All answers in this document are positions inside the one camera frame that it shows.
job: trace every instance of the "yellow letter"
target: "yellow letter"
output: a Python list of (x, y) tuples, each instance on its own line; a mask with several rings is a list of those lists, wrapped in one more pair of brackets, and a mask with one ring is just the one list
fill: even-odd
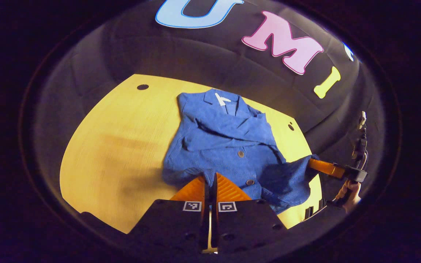
[(326, 96), (326, 92), (339, 80), (341, 80), (341, 74), (337, 68), (333, 66), (331, 75), (329, 75), (329, 77), (327, 77), (321, 85), (314, 87), (314, 93), (316, 93), (320, 99), (324, 98), (324, 96)]

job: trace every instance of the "jacket collar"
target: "jacket collar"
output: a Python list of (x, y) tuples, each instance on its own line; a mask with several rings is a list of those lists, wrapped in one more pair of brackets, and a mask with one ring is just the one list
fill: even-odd
[(208, 90), (207, 92), (204, 93), (204, 101), (206, 103), (211, 104), (212, 106), (220, 107), (219, 100), (217, 100), (217, 96), (215, 95), (215, 93), (217, 93), (220, 97), (224, 97), (224, 98), (227, 98), (227, 99), (231, 100), (232, 102), (236, 102), (236, 105), (232, 104), (232, 103), (228, 103), (226, 105), (226, 108), (227, 108), (227, 111), (228, 111), (229, 115), (234, 115), (234, 116), (241, 117), (241, 118), (248, 118), (250, 116), (254, 116), (249, 111), (247, 104), (241, 98), (241, 96), (236, 95), (234, 93), (230, 93), (230, 92), (227, 92), (227, 91), (218, 90), (218, 89), (213, 88), (213, 89), (210, 89), (210, 90)]

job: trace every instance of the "blue jacket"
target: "blue jacket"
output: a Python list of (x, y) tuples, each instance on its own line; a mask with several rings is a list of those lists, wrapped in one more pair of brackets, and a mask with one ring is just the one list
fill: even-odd
[[(222, 105), (215, 93), (231, 102)], [(317, 173), (307, 170), (308, 160), (318, 157), (287, 163), (266, 115), (241, 96), (216, 89), (181, 93), (178, 105), (182, 121), (165, 156), (166, 183), (183, 187), (204, 175), (212, 186), (219, 172), (252, 199), (268, 201), (276, 213), (308, 199), (308, 183)]]

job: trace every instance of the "screw hole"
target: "screw hole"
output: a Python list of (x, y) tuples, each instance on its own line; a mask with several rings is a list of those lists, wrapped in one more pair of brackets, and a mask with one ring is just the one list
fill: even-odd
[(137, 89), (138, 89), (138, 90), (145, 90), (145, 89), (147, 89), (147, 88), (149, 88), (149, 85), (147, 85), (147, 84), (142, 84), (142, 85), (139, 85), (139, 86), (137, 87)]
[(223, 234), (222, 239), (225, 241), (231, 241), (235, 239), (235, 235), (233, 234)]
[(272, 226), (272, 229), (274, 229), (274, 230), (281, 230), (282, 229), (282, 225), (275, 224), (274, 226)]
[(187, 233), (187, 234), (184, 236), (184, 238), (185, 238), (186, 240), (194, 240), (194, 239), (196, 239), (196, 235), (195, 235), (194, 233)]

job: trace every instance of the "black background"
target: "black background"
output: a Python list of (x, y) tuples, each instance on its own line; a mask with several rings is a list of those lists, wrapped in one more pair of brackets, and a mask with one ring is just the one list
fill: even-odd
[[(54, 45), (105, 7), (128, 4), (0, 1), (0, 262), (123, 259), (69, 228), (37, 196), (24, 175), (17, 120), (23, 91)], [(396, 175), (380, 202), (305, 260), (421, 262), (421, 2), (290, 4), (327, 17), (374, 54), (398, 92), (404, 132)]]

